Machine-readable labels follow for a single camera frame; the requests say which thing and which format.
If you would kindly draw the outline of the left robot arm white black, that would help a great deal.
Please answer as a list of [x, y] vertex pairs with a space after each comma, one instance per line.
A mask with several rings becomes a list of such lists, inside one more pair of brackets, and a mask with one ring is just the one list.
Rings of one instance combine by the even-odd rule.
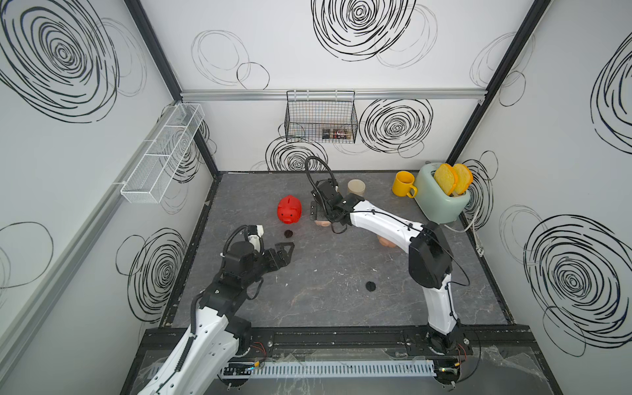
[[251, 323], [236, 316], [252, 297], [248, 288], [289, 265], [295, 245], [263, 249], [239, 241], [222, 253], [220, 271], [194, 298], [190, 325], [141, 394], [203, 394], [229, 361], [250, 348]]

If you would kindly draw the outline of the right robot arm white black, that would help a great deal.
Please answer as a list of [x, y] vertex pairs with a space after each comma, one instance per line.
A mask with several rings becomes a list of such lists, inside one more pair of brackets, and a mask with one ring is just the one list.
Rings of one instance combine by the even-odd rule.
[[412, 222], [387, 212], [357, 194], [346, 197], [334, 177], [313, 181], [314, 202], [331, 224], [368, 230], [408, 254], [408, 273], [421, 286], [428, 313], [428, 342], [446, 355], [457, 347], [459, 317], [452, 295], [453, 256], [439, 225]]

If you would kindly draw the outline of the red piggy bank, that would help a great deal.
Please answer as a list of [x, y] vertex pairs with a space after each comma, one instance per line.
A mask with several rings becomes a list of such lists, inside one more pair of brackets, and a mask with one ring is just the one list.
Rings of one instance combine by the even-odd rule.
[[278, 219], [284, 224], [295, 224], [302, 216], [301, 201], [292, 195], [282, 198], [276, 209]]

